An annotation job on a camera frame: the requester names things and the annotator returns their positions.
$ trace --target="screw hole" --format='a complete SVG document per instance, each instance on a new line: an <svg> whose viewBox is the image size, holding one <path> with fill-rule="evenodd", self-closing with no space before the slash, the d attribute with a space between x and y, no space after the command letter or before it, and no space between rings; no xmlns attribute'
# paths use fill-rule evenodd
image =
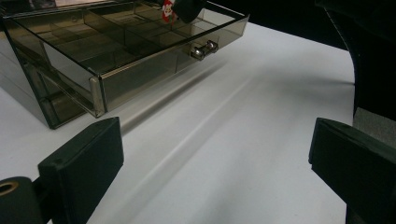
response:
<svg viewBox="0 0 396 224"><path fill-rule="evenodd" d="M0 184L0 196L6 195L18 187L18 182L10 181Z"/></svg>

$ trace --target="drawer compartment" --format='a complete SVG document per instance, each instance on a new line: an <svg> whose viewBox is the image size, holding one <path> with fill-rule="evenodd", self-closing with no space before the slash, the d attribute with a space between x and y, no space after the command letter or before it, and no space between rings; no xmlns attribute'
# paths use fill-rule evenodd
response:
<svg viewBox="0 0 396 224"><path fill-rule="evenodd" d="M25 73L41 89L38 98L41 91L47 98L65 94L99 118L232 43L247 21L207 2L194 21L167 22L159 5L136 1L16 16L4 24L21 63L35 69ZM43 112L59 120L55 128L66 122Z"/></svg>

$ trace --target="acrylic storage box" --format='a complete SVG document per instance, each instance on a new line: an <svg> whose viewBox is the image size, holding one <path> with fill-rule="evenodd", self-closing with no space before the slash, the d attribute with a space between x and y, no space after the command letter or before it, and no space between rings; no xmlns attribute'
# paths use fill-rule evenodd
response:
<svg viewBox="0 0 396 224"><path fill-rule="evenodd" d="M25 94L55 129L85 112L103 116L232 43L247 21L210 2L190 23L164 21L161 6L145 1L6 15L3 29L25 77L3 75L19 89L27 80Z"/></svg>

